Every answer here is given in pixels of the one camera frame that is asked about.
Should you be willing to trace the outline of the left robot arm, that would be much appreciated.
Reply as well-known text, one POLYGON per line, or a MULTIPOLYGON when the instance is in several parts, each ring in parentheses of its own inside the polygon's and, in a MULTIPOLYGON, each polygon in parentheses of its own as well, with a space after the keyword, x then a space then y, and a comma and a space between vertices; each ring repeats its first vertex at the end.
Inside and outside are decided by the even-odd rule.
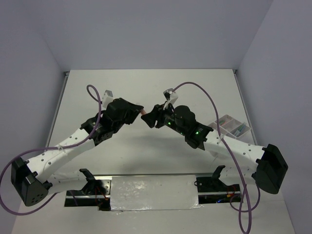
POLYGON ((66 182, 78 183, 78 189, 91 194, 96 187, 92 174, 79 170, 70 176, 56 171, 80 154, 110 139, 124 125, 132 124, 144 109, 122 98, 111 99, 104 110, 87 119, 67 139, 28 160, 15 159, 11 164, 11 182, 25 206, 41 202, 48 194, 60 191, 66 182))

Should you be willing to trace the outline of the orange highlighter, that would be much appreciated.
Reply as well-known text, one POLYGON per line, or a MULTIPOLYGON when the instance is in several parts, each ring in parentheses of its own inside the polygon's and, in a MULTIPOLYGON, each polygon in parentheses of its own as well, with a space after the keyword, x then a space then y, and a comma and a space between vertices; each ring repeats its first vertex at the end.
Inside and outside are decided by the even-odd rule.
POLYGON ((140 112, 140 114, 143 116, 143 115, 146 115, 147 112, 146 112, 145 110, 142 110, 142 111, 140 112))

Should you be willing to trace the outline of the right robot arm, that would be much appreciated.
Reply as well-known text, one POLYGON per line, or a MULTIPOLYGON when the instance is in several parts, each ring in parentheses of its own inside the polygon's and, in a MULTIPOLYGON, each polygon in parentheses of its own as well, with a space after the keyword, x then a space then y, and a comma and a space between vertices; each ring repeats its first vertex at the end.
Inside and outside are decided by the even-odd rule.
POLYGON ((212 179, 216 190, 246 183, 273 195, 279 193, 288 165, 277 146, 257 146, 219 135, 217 130, 196 121, 195 114, 185 105, 164 109, 157 104, 141 119, 150 128, 169 127, 184 136, 193 149, 216 153, 220 161, 212 179))

